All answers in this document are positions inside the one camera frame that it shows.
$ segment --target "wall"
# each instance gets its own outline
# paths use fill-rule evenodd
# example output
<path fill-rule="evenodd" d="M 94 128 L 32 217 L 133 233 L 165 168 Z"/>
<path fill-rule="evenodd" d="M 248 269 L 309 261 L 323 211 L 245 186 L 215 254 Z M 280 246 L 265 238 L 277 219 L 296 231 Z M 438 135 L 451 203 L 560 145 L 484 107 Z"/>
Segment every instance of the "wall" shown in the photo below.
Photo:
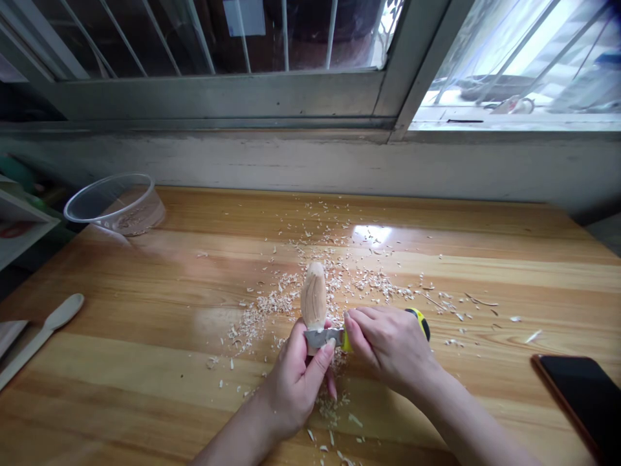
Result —
<path fill-rule="evenodd" d="M 391 145 L 365 137 L 178 132 L 5 135 L 0 142 L 75 187 L 139 170 L 179 186 L 547 202 L 582 223 L 621 205 L 618 134 L 436 132 Z"/>

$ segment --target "window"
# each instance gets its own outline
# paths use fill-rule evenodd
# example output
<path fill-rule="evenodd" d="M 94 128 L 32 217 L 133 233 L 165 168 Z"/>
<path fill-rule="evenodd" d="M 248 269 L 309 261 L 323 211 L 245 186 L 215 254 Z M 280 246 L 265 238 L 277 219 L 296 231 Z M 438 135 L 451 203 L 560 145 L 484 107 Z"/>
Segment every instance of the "window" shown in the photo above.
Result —
<path fill-rule="evenodd" d="M 477 0 L 411 128 L 615 128 L 620 45 L 605 0 Z"/>
<path fill-rule="evenodd" d="M 387 58 L 422 61 L 447 2 L 0 0 L 0 53 L 68 120 L 389 128 L 417 62 Z M 399 51 L 405 10 L 426 41 Z"/>
<path fill-rule="evenodd" d="M 59 128 L 618 130 L 611 4 L 0 0 L 0 79 Z"/>

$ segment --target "phone case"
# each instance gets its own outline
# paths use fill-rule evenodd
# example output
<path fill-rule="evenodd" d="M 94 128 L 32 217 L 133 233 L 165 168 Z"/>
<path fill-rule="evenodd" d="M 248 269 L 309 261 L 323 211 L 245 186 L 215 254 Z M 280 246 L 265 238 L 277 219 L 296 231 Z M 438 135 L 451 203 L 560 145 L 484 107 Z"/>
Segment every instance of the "phone case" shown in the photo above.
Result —
<path fill-rule="evenodd" d="M 572 422 L 572 424 L 574 425 L 578 433 L 581 435 L 582 439 L 584 440 L 584 443 L 586 444 L 587 448 L 591 451 L 591 453 L 593 454 L 597 462 L 603 463 L 604 459 L 602 456 L 602 452 L 600 451 L 599 447 L 595 443 L 595 440 L 593 439 L 593 437 L 591 437 L 591 434 L 589 433 L 585 425 L 582 423 L 578 415 L 574 412 L 574 410 L 572 409 L 569 402 L 566 400 L 563 393 L 558 389 L 556 384 L 554 384 L 552 377 L 550 377 L 544 365 L 541 363 L 541 358 L 544 356 L 567 357 L 571 359 L 576 359 L 576 357 L 575 356 L 536 354 L 536 355 L 531 356 L 530 361 L 532 362 L 536 371 L 539 373 L 539 375 L 543 379 L 543 382 L 548 386 L 548 388 L 552 392 L 552 396 L 554 397 L 556 402 L 560 405 L 561 409 L 569 416 L 570 421 Z M 595 362 L 591 358 L 587 358 L 587 357 L 584 357 L 582 359 L 589 359 L 590 361 Z"/>

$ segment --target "left hand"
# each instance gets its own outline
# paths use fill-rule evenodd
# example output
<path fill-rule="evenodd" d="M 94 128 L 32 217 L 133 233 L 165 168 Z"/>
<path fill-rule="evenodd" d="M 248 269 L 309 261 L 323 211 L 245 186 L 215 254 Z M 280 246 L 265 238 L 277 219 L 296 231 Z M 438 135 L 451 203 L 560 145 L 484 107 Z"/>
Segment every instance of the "left hand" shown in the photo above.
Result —
<path fill-rule="evenodd" d="M 331 327 L 329 320 L 325 328 Z M 334 375 L 329 370 L 334 357 L 334 339 L 312 357 L 307 366 L 307 330 L 301 318 L 293 326 L 274 368 L 261 385 L 255 402 L 267 408 L 266 427 L 271 428 L 274 441 L 294 436 L 311 415 L 324 376 L 328 392 L 336 399 Z"/>

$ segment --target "wood carving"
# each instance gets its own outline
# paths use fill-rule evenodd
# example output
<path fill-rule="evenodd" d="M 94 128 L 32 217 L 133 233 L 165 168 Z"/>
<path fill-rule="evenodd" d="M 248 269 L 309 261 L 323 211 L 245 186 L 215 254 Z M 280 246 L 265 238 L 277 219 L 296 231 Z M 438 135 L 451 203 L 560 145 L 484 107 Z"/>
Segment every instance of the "wood carving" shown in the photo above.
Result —
<path fill-rule="evenodd" d="M 309 330 L 323 330 L 326 305 L 323 265 L 320 262 L 312 262 L 306 271 L 306 280 L 300 294 L 302 318 Z M 309 355 L 314 355 L 316 352 L 315 348 L 309 348 Z"/>

